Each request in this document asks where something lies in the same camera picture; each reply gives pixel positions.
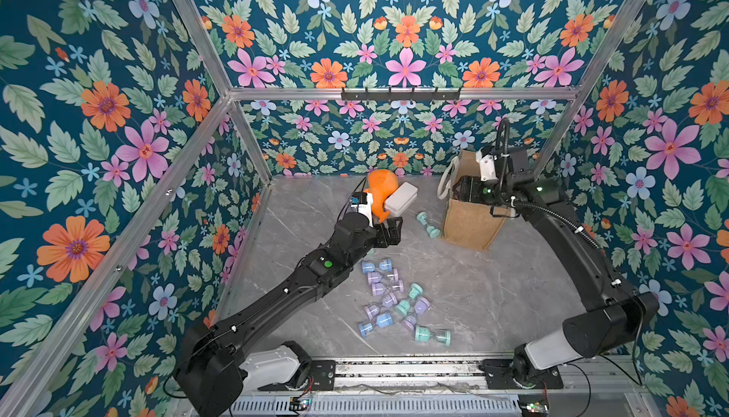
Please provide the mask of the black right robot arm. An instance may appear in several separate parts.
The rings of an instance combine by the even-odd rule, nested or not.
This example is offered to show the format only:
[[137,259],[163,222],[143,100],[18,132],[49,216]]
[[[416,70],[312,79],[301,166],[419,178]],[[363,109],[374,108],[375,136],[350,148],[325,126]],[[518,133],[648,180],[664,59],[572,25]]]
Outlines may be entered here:
[[439,195],[476,233],[478,220],[523,218],[552,248],[585,308],[550,335],[514,350],[510,375],[531,388],[557,366],[601,356],[640,340],[657,315],[659,301],[625,280],[579,223],[574,206],[555,178],[536,179],[523,148],[455,157],[442,176]]

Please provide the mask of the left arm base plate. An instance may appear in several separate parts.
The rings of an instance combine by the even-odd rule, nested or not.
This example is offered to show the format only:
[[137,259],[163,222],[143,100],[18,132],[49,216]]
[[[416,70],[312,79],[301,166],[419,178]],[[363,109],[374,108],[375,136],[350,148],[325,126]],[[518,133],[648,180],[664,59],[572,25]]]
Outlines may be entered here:
[[259,388],[260,392],[330,392],[334,390],[337,363],[334,360],[313,360],[300,367],[286,383],[271,384]]

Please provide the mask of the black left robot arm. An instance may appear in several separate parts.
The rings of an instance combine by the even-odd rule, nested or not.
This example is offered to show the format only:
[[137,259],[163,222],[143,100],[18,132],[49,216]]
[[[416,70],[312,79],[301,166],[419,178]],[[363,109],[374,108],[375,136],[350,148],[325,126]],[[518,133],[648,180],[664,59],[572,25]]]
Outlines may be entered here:
[[172,373],[183,397],[200,416],[222,415],[252,377],[241,366],[262,339],[344,282],[370,250],[397,245],[401,237],[401,217],[370,225],[361,213],[345,214],[330,238],[305,255],[273,290],[227,318],[185,332]]

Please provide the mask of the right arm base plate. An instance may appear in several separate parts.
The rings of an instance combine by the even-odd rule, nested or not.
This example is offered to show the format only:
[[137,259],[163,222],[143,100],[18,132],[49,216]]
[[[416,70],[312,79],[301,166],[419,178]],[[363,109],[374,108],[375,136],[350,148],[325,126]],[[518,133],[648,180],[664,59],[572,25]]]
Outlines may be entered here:
[[480,363],[490,390],[562,390],[564,382],[556,367],[538,370],[519,359],[484,359]]

